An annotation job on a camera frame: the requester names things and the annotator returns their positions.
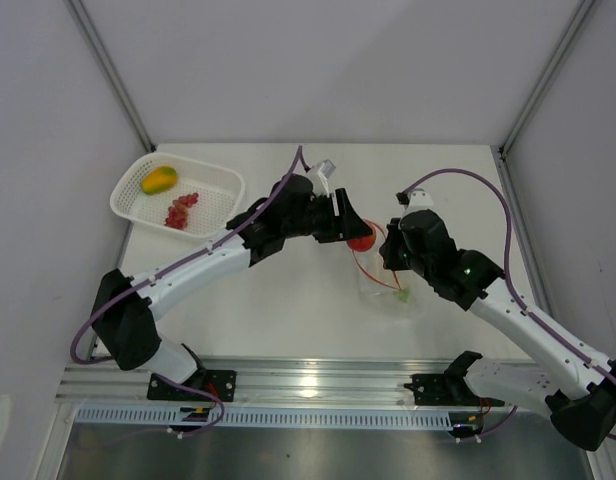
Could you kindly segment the red toy tomato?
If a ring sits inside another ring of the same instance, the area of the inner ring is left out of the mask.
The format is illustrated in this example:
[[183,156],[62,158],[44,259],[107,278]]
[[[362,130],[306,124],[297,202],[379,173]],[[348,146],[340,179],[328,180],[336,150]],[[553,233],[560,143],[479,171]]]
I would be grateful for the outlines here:
[[358,253],[367,252],[372,249],[376,243],[377,231],[374,224],[370,221],[365,221],[371,233],[367,236],[351,239],[347,241],[347,246],[350,250]]

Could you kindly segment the clear red zip bag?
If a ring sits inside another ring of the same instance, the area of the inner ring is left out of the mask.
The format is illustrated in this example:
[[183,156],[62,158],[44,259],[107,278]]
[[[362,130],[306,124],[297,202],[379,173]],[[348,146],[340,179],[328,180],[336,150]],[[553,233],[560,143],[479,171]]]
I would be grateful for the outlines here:
[[393,271],[384,267],[379,248],[387,239],[387,232],[376,222],[365,220],[365,223],[372,234],[347,242],[357,267],[362,298],[386,315],[418,316],[423,306],[417,291],[417,278],[411,271]]

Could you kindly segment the green white toy cabbage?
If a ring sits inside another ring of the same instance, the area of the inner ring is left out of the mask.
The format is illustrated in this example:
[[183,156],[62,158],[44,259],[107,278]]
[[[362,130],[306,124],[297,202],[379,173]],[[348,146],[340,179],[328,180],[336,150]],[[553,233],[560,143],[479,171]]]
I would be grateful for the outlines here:
[[384,305],[406,305],[414,297],[413,286],[410,283],[377,284],[372,297]]

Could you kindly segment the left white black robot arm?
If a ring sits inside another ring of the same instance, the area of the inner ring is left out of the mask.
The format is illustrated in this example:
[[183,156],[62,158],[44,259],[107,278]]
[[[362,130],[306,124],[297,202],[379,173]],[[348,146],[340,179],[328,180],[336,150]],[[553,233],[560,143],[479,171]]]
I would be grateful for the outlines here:
[[311,237],[326,244],[372,232],[345,189],[318,194],[308,178],[292,174],[230,220],[207,246],[139,275],[118,269],[106,273],[95,297],[92,328],[120,370],[145,367],[170,380],[180,398],[195,399],[205,387],[201,361],[156,327],[169,310],[215,280],[277,254],[289,239]]

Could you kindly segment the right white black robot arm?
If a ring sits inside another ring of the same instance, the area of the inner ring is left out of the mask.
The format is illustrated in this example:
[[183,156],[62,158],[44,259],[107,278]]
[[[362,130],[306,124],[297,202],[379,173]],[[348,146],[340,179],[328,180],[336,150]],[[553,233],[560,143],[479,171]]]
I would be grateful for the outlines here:
[[541,369],[531,375],[465,352],[444,380],[452,401],[490,397],[531,410],[585,451],[597,450],[610,438],[616,425],[616,359],[526,303],[486,255],[457,248],[435,212],[410,211],[391,219],[387,231],[380,248],[386,269],[413,271],[439,297],[503,333]]

